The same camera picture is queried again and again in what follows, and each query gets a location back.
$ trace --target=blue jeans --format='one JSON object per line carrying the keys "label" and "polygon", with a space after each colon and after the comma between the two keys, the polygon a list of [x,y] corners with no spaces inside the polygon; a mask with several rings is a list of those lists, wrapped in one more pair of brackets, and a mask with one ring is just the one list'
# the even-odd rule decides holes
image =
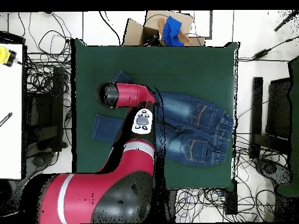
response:
{"label": "blue jeans", "polygon": [[[134,83],[123,71],[119,71],[113,81]],[[186,94],[161,92],[161,96],[166,159],[195,166],[211,166],[225,161],[232,137],[232,117],[215,104]],[[118,118],[97,115],[92,139],[112,144],[122,122]],[[161,123],[156,122],[156,146],[163,134],[161,130]]]}

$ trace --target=yellow object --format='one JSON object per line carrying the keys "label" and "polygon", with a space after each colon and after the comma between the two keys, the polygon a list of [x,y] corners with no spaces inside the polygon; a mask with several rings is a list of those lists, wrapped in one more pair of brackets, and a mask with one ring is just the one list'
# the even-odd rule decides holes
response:
{"label": "yellow object", "polygon": [[0,46],[0,64],[7,63],[10,56],[11,53],[9,52],[9,50],[5,47]]}

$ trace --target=button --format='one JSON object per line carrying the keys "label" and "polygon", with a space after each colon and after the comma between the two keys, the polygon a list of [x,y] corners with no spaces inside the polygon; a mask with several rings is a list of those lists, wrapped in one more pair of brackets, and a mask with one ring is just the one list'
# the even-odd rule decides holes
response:
{"label": "button", "polygon": [[145,117],[138,117],[138,118],[137,118],[137,121],[136,121],[136,124],[140,124],[140,125],[148,125],[149,122],[148,122],[148,119],[145,118]]}

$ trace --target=back pocket stitching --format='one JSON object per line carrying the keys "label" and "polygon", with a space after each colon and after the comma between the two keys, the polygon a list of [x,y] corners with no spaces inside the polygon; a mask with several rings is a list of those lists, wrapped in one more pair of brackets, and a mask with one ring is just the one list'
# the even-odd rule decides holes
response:
{"label": "back pocket stitching", "polygon": [[[202,142],[203,143],[203,148],[202,148],[202,152],[201,152],[201,160],[193,160],[192,159],[192,155],[190,154],[190,159],[187,158],[186,156],[186,153],[184,151],[185,149],[185,146],[187,146],[188,143],[190,143],[190,141],[192,141],[192,145],[191,147],[189,148],[190,152],[192,151],[192,146],[194,145],[195,142]],[[182,151],[183,151],[183,154],[185,156],[185,159],[186,160],[189,160],[191,162],[200,162],[200,163],[205,163],[206,162],[206,156],[205,154],[207,153],[207,141],[201,141],[201,140],[194,140],[194,139],[188,139],[188,141],[183,145],[182,147]]]}
{"label": "back pocket stitching", "polygon": [[[199,112],[199,114],[198,114],[199,116],[198,116],[198,118],[197,118],[197,122],[194,122],[194,121],[192,120],[192,112],[194,112],[195,109],[197,109],[199,105],[203,106],[203,109],[202,109],[202,110]],[[208,126],[203,126],[203,125],[200,125],[200,124],[199,124],[199,120],[200,120],[200,118],[201,118],[202,113],[204,112],[204,110],[205,110],[206,108],[213,109],[213,113],[212,113],[212,115],[211,115],[210,122],[208,123]],[[191,112],[190,112],[190,122],[191,122],[191,124],[194,124],[194,125],[196,125],[196,126],[200,126],[200,127],[209,129],[209,128],[210,128],[211,121],[212,121],[212,119],[214,118],[215,111],[218,111],[218,109],[215,109],[215,108],[213,108],[213,107],[209,107],[209,106],[207,106],[207,105],[204,105],[204,104],[199,103],[199,104],[198,104],[195,108],[193,108],[193,109],[191,110]]]}

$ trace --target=red robot arm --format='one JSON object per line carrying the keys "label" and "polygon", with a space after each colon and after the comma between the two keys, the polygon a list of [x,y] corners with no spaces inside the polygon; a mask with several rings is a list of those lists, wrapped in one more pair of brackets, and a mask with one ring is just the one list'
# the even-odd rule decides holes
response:
{"label": "red robot arm", "polygon": [[140,223],[148,215],[155,160],[155,97],[143,85],[106,83],[97,101],[132,107],[106,164],[93,174],[41,174],[26,185],[21,211],[36,223]]}

